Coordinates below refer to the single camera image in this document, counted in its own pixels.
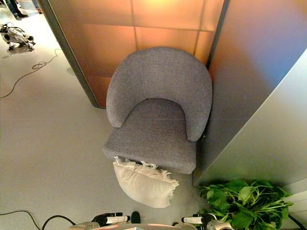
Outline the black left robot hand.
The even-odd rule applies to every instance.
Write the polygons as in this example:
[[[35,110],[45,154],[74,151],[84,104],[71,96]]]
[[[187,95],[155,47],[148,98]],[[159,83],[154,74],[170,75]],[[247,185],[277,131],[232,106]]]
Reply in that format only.
[[[100,227],[102,227],[121,222],[127,222],[129,220],[130,216],[124,216],[122,212],[115,212],[97,215],[93,218],[92,222],[96,222]]]

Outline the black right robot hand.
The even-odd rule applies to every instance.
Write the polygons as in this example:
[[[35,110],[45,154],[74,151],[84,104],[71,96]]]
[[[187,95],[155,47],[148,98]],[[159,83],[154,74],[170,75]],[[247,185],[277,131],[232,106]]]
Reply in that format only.
[[[216,220],[216,216],[210,213],[207,214],[193,214],[192,217],[183,217],[181,221],[189,224],[207,225],[210,221]]]

